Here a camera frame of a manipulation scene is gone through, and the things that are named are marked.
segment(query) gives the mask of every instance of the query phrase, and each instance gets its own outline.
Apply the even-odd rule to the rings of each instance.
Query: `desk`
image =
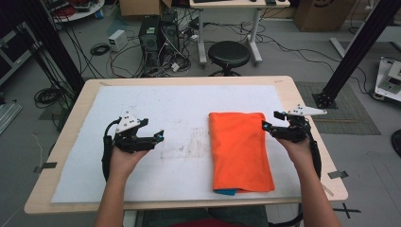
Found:
[[[64,212],[96,211],[98,203],[51,203],[56,191],[65,160],[74,146],[80,127],[92,107],[97,91],[102,86],[158,86],[158,85],[272,85],[275,87],[283,108],[289,110],[297,104],[304,104],[292,78],[285,76],[272,77],[238,77],[238,78],[183,78],[183,79],[93,79],[85,83],[76,105],[71,112],[53,151],[47,162],[57,162],[56,168],[44,169],[26,203],[28,214],[50,214]],[[319,144],[322,156],[322,183],[331,192],[326,195],[331,201],[342,201],[348,196],[340,178],[330,179],[328,172],[336,171],[330,155],[324,146],[315,124],[309,117],[312,133]],[[269,203],[298,203],[301,198],[283,198],[281,200],[214,200],[214,201],[140,201],[126,202],[126,210],[207,207],[222,205],[246,205]]]
[[[256,0],[251,2],[250,0],[233,0],[233,1],[221,1],[221,2],[209,2],[209,3],[194,3],[194,0],[190,0],[190,6],[194,9],[199,9],[199,37],[198,37],[198,50],[200,56],[200,64],[206,64],[206,51],[204,48],[204,36],[203,36],[203,23],[204,10],[205,9],[228,9],[229,15],[219,15],[220,17],[228,16],[238,17],[242,13],[235,14],[233,9],[254,9],[253,13],[253,28],[251,35],[248,36],[248,43],[251,48],[253,59],[255,63],[261,63],[262,57],[260,56],[259,50],[256,46],[255,37],[257,28],[259,26],[260,12],[262,8],[284,8],[289,7],[289,1],[285,2],[276,1],[276,6],[266,6],[265,0]]]

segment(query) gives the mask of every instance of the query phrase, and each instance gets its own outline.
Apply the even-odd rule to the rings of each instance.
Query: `stool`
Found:
[[[237,72],[232,71],[232,69],[248,63],[251,58],[250,51],[245,45],[233,41],[223,41],[213,44],[209,48],[208,56],[212,63],[222,68],[209,75],[209,77],[213,77],[218,73],[221,73],[224,77],[241,76]]]

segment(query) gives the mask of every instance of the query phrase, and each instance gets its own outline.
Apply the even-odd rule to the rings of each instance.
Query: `forearm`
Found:
[[[124,189],[126,182],[110,178],[106,183],[94,226],[121,227],[124,218]]]
[[[297,167],[306,227],[340,226],[312,165]]]

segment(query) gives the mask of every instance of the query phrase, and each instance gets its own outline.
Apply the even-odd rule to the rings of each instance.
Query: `human hand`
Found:
[[[110,179],[126,181],[138,162],[148,153],[148,150],[127,153],[114,146],[110,162]]]
[[[276,139],[287,150],[289,158],[297,169],[300,166],[313,166],[309,139],[306,138],[298,143],[293,143],[284,139]]]

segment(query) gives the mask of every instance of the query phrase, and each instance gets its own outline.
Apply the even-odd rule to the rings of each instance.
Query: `folded cloth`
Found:
[[[262,113],[209,113],[216,193],[274,190],[262,120]]]

